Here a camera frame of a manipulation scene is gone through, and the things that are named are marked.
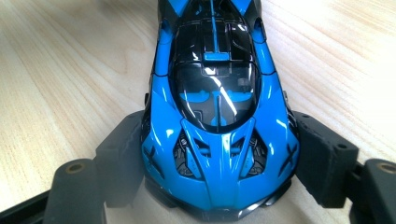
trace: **car windshield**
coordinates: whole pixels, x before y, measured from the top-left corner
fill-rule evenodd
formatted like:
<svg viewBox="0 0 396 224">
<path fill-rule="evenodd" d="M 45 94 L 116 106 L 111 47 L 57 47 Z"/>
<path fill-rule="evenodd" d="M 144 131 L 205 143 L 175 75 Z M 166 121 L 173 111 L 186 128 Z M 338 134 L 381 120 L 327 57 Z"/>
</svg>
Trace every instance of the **car windshield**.
<svg viewBox="0 0 396 224">
<path fill-rule="evenodd" d="M 190 122 L 211 132 L 226 132 L 253 114 L 257 78 L 253 63 L 183 63 L 174 70 L 174 98 Z"/>
</svg>

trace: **wooden table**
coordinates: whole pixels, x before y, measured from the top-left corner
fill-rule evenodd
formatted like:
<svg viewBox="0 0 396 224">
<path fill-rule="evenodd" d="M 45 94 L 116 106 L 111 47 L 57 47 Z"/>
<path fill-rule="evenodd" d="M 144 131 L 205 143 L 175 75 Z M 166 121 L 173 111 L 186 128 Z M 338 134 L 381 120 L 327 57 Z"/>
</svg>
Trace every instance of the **wooden table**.
<svg viewBox="0 0 396 224">
<path fill-rule="evenodd" d="M 54 171 L 144 107 L 157 39 L 155 0 L 0 1 L 0 211 L 50 188 Z M 396 2 L 263 1 L 268 45 L 293 109 L 396 161 Z M 304 186 L 240 223 L 346 223 Z M 144 188 L 110 223 L 192 223 Z"/>
</svg>

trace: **model car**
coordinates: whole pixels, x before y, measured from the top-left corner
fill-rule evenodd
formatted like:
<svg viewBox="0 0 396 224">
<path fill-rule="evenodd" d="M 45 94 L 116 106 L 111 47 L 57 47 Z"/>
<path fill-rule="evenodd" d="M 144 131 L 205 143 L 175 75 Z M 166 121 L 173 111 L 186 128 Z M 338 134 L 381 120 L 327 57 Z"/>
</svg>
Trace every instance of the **model car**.
<svg viewBox="0 0 396 224">
<path fill-rule="evenodd" d="M 276 201 L 299 156 L 261 1 L 160 0 L 142 121 L 146 186 L 203 220 Z"/>
</svg>

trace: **wood grain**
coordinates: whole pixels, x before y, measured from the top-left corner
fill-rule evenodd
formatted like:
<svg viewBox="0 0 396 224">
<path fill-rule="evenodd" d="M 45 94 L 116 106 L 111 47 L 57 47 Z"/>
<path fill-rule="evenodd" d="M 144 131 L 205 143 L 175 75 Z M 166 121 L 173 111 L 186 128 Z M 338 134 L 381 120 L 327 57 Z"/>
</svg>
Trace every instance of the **wood grain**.
<svg viewBox="0 0 396 224">
<path fill-rule="evenodd" d="M 155 0 L 0 0 L 0 211 L 49 189 L 54 171 L 143 109 L 157 39 Z M 268 0 L 263 19 L 293 109 L 396 161 L 396 2 Z M 240 223 L 346 223 L 294 184 Z M 138 192 L 110 223 L 194 223 Z"/>
</svg>

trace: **car body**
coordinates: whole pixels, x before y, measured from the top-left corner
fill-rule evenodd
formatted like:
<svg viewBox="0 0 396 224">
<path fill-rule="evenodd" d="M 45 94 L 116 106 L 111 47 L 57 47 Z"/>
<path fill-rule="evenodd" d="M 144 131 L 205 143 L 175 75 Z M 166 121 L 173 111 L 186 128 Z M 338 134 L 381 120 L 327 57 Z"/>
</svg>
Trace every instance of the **car body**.
<svg viewBox="0 0 396 224">
<path fill-rule="evenodd" d="M 257 0 L 159 0 L 142 119 L 146 186 L 202 220 L 239 219 L 290 185 L 299 155 Z"/>
</svg>

